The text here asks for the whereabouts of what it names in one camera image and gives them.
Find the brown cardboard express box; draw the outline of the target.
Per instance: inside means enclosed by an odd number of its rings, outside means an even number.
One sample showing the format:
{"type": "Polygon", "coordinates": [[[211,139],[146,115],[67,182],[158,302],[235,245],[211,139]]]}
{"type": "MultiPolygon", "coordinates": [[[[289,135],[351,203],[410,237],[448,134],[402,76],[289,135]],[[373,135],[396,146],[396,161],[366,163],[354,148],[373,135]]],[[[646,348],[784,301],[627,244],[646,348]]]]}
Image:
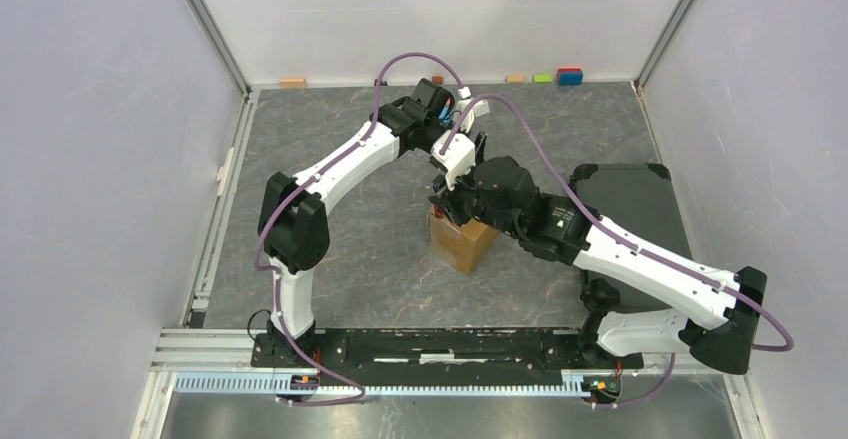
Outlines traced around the brown cardboard express box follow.
{"type": "Polygon", "coordinates": [[[457,226],[435,206],[428,211],[428,233],[431,252],[465,275],[473,272],[498,237],[495,229],[475,220],[457,226]]]}

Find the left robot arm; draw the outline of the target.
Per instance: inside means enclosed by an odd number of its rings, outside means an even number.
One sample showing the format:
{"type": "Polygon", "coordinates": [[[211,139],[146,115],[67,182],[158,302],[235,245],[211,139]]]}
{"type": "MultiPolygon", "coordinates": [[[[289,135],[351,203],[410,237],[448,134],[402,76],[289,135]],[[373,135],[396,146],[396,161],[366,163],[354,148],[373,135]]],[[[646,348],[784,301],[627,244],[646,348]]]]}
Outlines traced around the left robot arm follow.
{"type": "Polygon", "coordinates": [[[302,366],[314,353],[312,283],[330,246],[328,217],[335,206],[370,174],[411,150],[428,153],[447,188],[455,188],[475,163],[471,126],[489,110],[487,100],[473,99],[466,86],[451,92],[422,79],[410,95],[380,104],[351,139],[315,165],[267,181],[255,255],[269,262],[254,265],[272,274],[268,333],[288,365],[302,366]]]}

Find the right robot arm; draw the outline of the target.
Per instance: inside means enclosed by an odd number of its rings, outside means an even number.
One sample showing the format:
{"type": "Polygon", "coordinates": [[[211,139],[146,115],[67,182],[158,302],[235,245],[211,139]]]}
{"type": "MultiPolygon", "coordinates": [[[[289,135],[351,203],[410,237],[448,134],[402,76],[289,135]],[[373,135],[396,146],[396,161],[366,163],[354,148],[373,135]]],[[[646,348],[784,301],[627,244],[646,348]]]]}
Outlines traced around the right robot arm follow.
{"type": "Polygon", "coordinates": [[[749,370],[767,275],[716,269],[660,248],[576,200],[542,192],[512,157],[433,181],[431,203],[456,225],[481,222],[535,258],[600,273],[650,295],[665,309],[603,311],[577,341],[580,359],[602,367],[636,353],[689,353],[726,374],[749,370]]]}

